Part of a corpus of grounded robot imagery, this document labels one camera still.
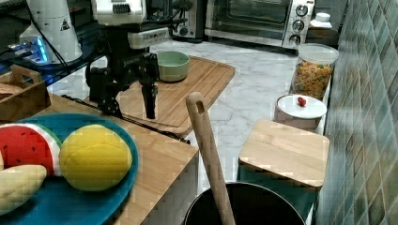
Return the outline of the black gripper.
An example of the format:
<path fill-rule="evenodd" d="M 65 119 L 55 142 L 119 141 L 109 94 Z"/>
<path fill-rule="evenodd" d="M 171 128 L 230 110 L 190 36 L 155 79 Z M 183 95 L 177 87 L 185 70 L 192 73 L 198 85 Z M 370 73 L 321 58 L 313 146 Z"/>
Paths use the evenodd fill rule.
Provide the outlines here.
<path fill-rule="evenodd" d="M 139 82 L 142 85 L 146 117 L 155 119 L 156 82 L 159 77 L 157 55 L 147 47 L 132 49 L 126 30 L 99 31 L 95 49 L 87 61 L 85 78 L 89 86 L 89 99 L 98 103 L 103 113 L 122 118 L 115 97 Z"/>

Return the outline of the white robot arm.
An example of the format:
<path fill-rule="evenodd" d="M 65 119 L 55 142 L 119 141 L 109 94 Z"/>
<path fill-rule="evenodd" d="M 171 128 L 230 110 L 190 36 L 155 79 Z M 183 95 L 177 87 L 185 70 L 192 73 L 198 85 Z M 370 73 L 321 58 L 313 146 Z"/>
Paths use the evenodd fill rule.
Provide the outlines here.
<path fill-rule="evenodd" d="M 146 117 L 155 117 L 160 72 L 158 56 L 149 47 L 166 40 L 170 31 L 184 22 L 177 14 L 185 9 L 174 10 L 171 0 L 162 0 L 159 7 L 149 0 L 92 0 L 99 36 L 90 59 L 103 55 L 107 66 L 93 67 L 88 61 L 85 78 L 89 100 L 103 113 L 121 117 L 116 97 L 138 82 Z"/>

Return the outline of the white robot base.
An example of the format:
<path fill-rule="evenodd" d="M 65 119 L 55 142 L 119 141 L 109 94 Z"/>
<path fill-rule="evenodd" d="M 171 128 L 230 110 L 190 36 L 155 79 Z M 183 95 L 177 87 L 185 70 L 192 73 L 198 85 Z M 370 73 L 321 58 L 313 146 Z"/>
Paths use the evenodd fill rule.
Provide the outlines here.
<path fill-rule="evenodd" d="M 70 63 L 83 55 L 69 16 L 67 0 L 26 0 L 31 24 L 20 41 L 32 41 L 27 61 L 38 66 Z"/>

